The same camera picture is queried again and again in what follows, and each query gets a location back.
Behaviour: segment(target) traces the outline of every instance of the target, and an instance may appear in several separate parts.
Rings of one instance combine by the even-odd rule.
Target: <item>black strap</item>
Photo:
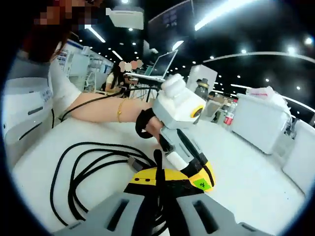
[[[146,128],[147,124],[149,123],[149,120],[152,117],[155,117],[155,114],[154,114],[152,108],[149,108],[149,109],[147,109],[145,111],[142,110],[140,115],[137,118],[137,121],[136,121],[136,132],[143,139],[149,139],[149,138],[153,137],[153,135],[150,134],[147,131],[142,132],[142,130]]]

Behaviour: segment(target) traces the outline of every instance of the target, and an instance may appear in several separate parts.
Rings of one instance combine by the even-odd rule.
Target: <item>monitor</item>
[[[157,61],[155,62],[152,71],[150,73],[150,76],[160,77],[161,79],[164,79],[166,72],[171,65],[174,57],[176,56],[178,50],[172,51],[170,53],[164,54],[162,56],[159,56]]]

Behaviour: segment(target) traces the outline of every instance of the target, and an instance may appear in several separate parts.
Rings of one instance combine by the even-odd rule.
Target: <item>sitting woman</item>
[[[121,85],[124,83],[124,73],[121,72],[119,62],[114,63],[112,71],[106,78],[105,83],[101,87],[101,91],[106,92],[107,95],[121,91]]]

